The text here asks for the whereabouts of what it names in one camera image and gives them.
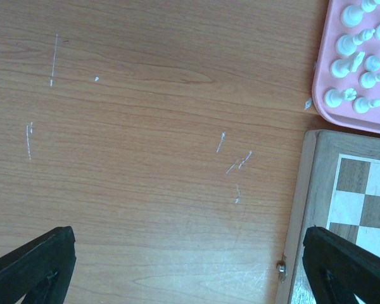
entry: black object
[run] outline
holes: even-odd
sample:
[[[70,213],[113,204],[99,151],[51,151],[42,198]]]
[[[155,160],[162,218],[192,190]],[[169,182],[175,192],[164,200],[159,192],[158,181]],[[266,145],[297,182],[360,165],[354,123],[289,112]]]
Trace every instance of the black object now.
[[[0,304],[62,304],[75,267],[71,227],[57,227],[0,258]]]
[[[317,304],[380,304],[380,258],[322,227],[307,229],[303,265]]]

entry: brown square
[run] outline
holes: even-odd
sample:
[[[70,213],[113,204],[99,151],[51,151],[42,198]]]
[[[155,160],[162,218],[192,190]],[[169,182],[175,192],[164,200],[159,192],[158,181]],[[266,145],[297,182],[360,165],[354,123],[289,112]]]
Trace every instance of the brown square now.
[[[329,231],[335,233],[337,236],[344,238],[345,240],[355,244],[357,238],[357,232],[359,230],[359,226],[356,225],[346,225],[346,224],[337,224],[330,223]]]
[[[342,158],[336,190],[365,193],[369,170],[368,161]]]
[[[360,225],[380,228],[380,196],[365,195]]]

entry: chessboard frame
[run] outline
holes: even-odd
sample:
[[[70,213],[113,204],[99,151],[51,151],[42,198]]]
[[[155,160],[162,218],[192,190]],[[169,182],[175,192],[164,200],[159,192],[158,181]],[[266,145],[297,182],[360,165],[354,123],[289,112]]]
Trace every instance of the chessboard frame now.
[[[275,304],[315,303],[304,268],[303,240],[309,227],[327,227],[341,155],[380,160],[380,139],[329,130],[305,134]]]

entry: checkered pattern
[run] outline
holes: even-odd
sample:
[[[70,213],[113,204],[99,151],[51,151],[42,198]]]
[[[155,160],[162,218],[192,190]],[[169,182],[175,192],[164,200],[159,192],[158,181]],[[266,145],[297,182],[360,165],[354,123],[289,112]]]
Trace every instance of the checkered pattern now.
[[[380,161],[339,158],[327,228],[380,257]]]

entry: pink tray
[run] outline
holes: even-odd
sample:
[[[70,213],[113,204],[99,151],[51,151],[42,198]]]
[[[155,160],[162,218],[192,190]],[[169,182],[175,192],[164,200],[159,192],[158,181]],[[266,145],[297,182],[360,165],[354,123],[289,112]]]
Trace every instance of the pink tray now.
[[[348,28],[341,23],[342,11],[351,4],[360,3],[360,0],[330,0],[312,86],[312,99],[318,112],[329,122],[380,133],[380,107],[370,109],[364,114],[358,114],[352,108],[352,102],[343,102],[337,108],[331,108],[324,102],[324,94],[328,90],[335,88],[342,91],[350,87],[357,91],[358,98],[380,99],[380,82],[371,89],[363,89],[358,82],[359,77],[366,72],[364,64],[361,64],[357,72],[349,73],[342,79],[334,78],[329,72],[331,63],[341,58],[335,50],[335,43],[342,35],[355,35],[364,29],[375,29],[380,24],[380,5],[373,12],[365,13],[362,22],[356,27]],[[358,46],[357,51],[366,53],[364,61],[373,54],[380,56],[380,41],[373,37]]]

